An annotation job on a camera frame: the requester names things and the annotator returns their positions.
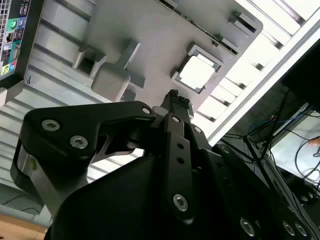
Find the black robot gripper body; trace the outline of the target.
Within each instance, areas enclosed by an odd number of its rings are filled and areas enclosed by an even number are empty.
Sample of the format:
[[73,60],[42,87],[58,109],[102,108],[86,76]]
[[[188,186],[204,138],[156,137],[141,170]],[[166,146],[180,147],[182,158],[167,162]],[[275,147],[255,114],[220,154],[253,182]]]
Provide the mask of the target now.
[[147,156],[77,190],[47,240],[311,240],[311,230],[228,147],[187,162]]

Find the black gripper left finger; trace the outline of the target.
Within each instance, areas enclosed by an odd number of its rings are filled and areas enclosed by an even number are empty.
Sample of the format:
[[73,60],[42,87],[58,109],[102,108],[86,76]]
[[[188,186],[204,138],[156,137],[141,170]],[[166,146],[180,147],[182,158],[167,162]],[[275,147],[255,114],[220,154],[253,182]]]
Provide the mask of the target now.
[[155,157],[174,176],[182,110],[190,101],[170,90],[159,108],[140,101],[38,108],[22,123],[11,175],[39,197],[52,223],[76,191],[142,158]]

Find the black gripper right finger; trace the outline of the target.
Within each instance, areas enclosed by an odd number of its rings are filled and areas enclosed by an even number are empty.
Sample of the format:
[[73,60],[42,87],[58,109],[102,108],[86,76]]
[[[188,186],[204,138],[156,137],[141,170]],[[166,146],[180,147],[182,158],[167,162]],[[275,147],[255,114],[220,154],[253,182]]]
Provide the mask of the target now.
[[259,178],[227,145],[210,146],[187,119],[178,132],[178,236],[313,238],[296,206],[288,207],[267,173]]

